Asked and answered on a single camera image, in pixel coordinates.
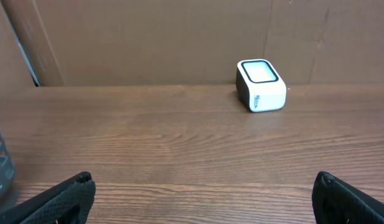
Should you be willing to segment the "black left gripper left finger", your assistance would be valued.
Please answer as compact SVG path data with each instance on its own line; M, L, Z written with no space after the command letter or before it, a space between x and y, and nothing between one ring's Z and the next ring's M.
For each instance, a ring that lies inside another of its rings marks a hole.
M81 172L0 213L0 224L86 223L95 192L91 174Z

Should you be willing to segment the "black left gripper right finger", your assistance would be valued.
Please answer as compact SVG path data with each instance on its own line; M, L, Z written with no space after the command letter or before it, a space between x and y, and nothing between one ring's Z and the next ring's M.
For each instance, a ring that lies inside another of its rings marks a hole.
M312 189L317 224L384 224L384 203L320 171Z

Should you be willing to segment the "white barcode scanner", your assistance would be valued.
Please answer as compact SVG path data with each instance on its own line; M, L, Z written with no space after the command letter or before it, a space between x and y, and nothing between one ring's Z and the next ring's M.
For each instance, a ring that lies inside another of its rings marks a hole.
M236 90L252 113L280 110L286 103L286 84L265 59L237 63Z

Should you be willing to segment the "grey plastic mesh basket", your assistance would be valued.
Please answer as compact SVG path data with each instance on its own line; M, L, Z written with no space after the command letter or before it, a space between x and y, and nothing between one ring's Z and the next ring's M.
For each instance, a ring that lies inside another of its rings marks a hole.
M0 199L7 193L16 176L16 168L11 153L0 132Z

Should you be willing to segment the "brown cardboard backdrop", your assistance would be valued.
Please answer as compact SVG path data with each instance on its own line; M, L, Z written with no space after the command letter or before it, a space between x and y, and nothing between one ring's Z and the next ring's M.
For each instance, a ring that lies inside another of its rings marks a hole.
M0 1L43 86L384 83L384 0Z

